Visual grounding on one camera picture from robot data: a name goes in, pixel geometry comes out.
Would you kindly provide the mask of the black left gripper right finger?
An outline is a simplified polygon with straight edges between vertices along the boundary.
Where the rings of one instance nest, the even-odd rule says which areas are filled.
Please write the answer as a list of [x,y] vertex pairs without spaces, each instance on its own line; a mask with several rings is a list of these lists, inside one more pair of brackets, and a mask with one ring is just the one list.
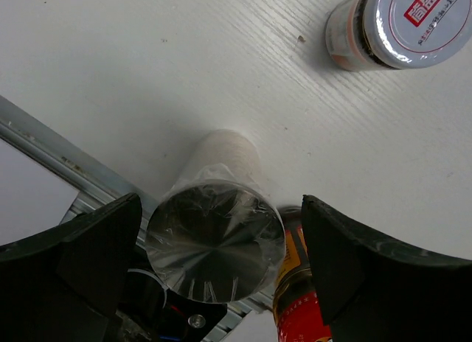
[[471,262],[302,201],[302,230],[322,320],[335,341],[469,341]]

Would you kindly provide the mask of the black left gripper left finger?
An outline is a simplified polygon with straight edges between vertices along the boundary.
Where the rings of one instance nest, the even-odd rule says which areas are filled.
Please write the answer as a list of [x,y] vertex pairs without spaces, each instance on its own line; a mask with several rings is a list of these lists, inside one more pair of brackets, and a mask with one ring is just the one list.
[[2,341],[102,341],[142,221],[129,193],[1,247]]

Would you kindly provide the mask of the red cap sauce jar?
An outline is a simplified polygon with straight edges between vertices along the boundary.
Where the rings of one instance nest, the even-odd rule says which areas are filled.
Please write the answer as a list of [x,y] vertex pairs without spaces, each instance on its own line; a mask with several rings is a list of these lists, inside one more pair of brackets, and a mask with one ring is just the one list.
[[281,342],[332,341],[322,320],[312,282],[308,251],[299,207],[280,210],[285,229],[285,258],[276,280],[273,299],[274,322]]

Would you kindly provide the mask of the silver cone cap grinder bottle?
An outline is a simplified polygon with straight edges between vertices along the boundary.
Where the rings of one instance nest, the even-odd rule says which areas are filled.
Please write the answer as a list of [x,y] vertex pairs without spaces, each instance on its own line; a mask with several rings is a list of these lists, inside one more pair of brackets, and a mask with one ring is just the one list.
[[189,300],[230,303],[273,284],[285,233],[246,137],[216,130],[200,140],[148,221],[145,250],[164,286]]

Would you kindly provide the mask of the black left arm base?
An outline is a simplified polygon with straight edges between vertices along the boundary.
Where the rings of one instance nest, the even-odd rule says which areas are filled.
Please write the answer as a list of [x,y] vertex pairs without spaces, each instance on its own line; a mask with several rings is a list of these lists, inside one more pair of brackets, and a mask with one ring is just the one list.
[[131,268],[117,317],[132,341],[202,341],[227,311],[226,304],[186,299],[163,287],[150,271]]

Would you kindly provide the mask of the aluminium table front rail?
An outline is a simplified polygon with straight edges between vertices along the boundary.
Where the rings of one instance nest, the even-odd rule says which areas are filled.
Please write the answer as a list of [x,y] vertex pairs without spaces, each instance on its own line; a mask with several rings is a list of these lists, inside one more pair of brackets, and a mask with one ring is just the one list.
[[[155,274],[145,253],[145,230],[150,212],[156,208],[154,199],[137,191],[115,172],[6,98],[1,98],[1,139],[78,189],[79,194],[66,213],[66,220],[92,212],[129,192],[137,192],[142,200],[143,215],[131,268],[142,268]],[[230,341],[234,329],[243,332],[251,323],[258,327],[267,326],[270,333],[274,333],[275,327],[270,320],[272,298],[271,289],[266,288],[246,299],[227,304],[226,316],[202,341]]]

